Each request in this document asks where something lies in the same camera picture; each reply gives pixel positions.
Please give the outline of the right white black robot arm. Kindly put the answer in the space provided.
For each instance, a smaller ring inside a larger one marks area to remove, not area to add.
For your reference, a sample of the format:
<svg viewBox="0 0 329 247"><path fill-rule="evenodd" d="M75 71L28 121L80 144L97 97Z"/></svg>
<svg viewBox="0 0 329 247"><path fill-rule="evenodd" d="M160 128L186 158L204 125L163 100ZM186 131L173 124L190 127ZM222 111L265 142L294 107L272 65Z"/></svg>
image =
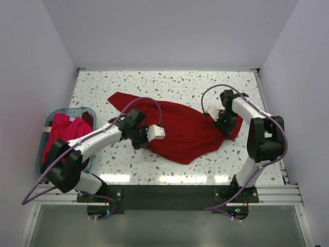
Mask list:
<svg viewBox="0 0 329 247"><path fill-rule="evenodd" d="M247 197L268 163L275 163L286 152L284 120L281 116L271 116L247 100L246 94L239 95L233 90L220 94L224 107L213 116L214 125L226 138L233 137L237 128L237 118L248 124L248 158L242 169L233 176L229 188L223 195L234 202Z"/></svg>

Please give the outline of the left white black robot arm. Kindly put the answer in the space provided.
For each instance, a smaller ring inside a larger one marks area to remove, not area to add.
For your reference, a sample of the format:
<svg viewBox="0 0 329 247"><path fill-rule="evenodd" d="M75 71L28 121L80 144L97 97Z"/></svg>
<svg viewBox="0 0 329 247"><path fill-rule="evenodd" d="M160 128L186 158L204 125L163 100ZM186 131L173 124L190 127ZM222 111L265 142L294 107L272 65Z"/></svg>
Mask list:
<svg viewBox="0 0 329 247"><path fill-rule="evenodd" d="M42 175L62 193L77 190L88 193L95 202L103 201L107 184L99 176L86 173L83 163L122 140L130 140L135 149L145 147L152 140L147 122L146 114L133 108L86 135L56 140L42 164Z"/></svg>

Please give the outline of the dark red t-shirt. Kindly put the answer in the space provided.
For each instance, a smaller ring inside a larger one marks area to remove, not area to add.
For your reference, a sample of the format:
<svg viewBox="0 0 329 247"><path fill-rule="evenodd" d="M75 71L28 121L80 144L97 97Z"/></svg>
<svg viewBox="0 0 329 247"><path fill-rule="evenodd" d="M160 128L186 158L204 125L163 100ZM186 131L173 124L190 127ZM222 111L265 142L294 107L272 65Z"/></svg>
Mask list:
<svg viewBox="0 0 329 247"><path fill-rule="evenodd" d="M118 111L122 110L138 96L116 92L108 101ZM186 105L169 101L158 101L161 112L161 126L165 130L164 139L156 139L147 144L146 149L165 159L180 164L190 164L194 159L204 154L217 151L226 137L213 123L210 116ZM132 108L140 110L147 116L150 125L159 121L159 109L150 99L142 99L132 104Z"/></svg>

